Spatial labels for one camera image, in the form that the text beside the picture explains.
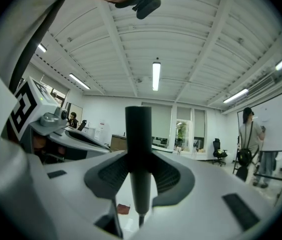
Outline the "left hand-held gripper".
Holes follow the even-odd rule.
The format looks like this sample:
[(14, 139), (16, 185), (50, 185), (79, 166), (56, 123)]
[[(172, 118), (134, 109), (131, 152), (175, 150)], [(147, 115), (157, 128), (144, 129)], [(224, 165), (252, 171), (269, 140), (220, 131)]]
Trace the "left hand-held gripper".
[(14, 93), (17, 103), (9, 121), (18, 141), (29, 129), (59, 145), (85, 151), (111, 152), (110, 148), (83, 132), (62, 128), (67, 123), (67, 111), (59, 106), (44, 86), (28, 77)]

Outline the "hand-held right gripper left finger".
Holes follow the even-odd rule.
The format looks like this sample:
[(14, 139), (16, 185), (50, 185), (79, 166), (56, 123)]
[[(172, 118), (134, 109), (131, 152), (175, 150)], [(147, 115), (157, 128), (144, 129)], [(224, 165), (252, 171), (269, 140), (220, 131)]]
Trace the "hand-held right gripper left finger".
[(115, 196), (128, 169), (124, 151), (43, 165), (27, 156), (39, 203), (33, 240), (122, 240)]

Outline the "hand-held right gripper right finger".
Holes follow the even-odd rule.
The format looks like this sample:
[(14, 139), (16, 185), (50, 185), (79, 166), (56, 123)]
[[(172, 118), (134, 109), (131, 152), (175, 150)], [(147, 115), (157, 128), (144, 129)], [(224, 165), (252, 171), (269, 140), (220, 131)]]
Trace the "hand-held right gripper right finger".
[(237, 176), (177, 155), (155, 151), (153, 158), (180, 179), (153, 199), (134, 240), (255, 240), (268, 227), (273, 207)]

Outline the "person's left hand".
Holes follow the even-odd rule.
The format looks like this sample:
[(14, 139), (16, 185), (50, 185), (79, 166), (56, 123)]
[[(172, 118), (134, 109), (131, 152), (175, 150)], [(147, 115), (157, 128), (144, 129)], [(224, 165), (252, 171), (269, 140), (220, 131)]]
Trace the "person's left hand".
[(49, 140), (46, 136), (34, 135), (32, 138), (34, 154), (43, 161), (46, 154), (65, 156), (66, 148)]

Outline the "wooden cabinet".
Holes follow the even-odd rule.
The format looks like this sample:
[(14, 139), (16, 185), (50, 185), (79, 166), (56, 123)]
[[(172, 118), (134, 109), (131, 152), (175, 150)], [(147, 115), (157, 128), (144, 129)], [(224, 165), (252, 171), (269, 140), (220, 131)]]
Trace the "wooden cabinet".
[(126, 137), (113, 134), (111, 137), (110, 149), (113, 152), (127, 150)]

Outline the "black office chair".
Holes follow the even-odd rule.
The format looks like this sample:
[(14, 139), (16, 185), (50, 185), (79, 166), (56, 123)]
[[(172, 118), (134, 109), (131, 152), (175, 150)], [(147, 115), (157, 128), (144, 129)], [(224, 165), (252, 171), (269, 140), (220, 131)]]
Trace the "black office chair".
[(220, 166), (222, 165), (226, 165), (226, 162), (223, 161), (223, 159), (225, 159), (228, 155), (226, 153), (226, 149), (221, 149), (221, 143), (220, 140), (218, 138), (215, 138), (215, 140), (213, 141), (213, 161), (212, 164), (214, 163), (218, 163)]

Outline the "red cloth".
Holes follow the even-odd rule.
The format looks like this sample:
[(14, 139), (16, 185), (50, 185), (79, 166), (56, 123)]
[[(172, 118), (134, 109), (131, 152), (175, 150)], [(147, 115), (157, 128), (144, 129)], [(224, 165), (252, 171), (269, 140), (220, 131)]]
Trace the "red cloth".
[(124, 204), (118, 204), (117, 205), (117, 213), (120, 215), (128, 215), (130, 211), (130, 206), (129, 205), (124, 205)]

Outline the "window with plants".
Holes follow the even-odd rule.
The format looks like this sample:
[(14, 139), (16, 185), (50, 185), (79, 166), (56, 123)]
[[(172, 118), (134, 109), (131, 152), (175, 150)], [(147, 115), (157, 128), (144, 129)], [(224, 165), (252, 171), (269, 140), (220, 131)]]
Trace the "window with plants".
[(190, 152), (193, 141), (193, 124), (191, 120), (178, 119), (176, 124), (176, 142), (177, 154), (181, 152)]

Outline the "whiteboard on black stand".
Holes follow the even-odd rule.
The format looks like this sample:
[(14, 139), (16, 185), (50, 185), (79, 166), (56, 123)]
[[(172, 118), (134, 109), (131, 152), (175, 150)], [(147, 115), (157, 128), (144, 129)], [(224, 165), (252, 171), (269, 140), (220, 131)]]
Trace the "whiteboard on black stand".
[[(282, 94), (250, 108), (254, 112), (253, 121), (257, 122), (261, 127), (265, 128), (265, 138), (263, 141), (260, 141), (260, 151), (253, 159), (253, 162), (249, 167), (249, 171), (253, 170), (254, 178), (255, 176), (261, 176), (274, 179), (273, 175), (266, 176), (258, 174), (257, 171), (260, 166), (260, 152), (279, 152), (278, 155), (282, 154)], [(238, 123), (240, 130), (240, 126), (243, 124), (243, 110), (238, 112)], [(239, 149), (240, 134), (238, 136), (237, 153)], [(239, 167), (240, 165), (236, 156), (235, 168), (233, 169), (233, 172), (235, 174), (237, 174)]]

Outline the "person's grey shirt torso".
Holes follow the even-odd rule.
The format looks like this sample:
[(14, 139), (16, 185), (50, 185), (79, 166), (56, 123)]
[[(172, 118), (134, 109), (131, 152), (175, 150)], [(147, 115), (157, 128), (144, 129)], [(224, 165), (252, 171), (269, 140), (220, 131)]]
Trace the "person's grey shirt torso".
[(0, 134), (16, 105), (8, 89), (21, 52), (57, 0), (13, 0), (0, 17)]

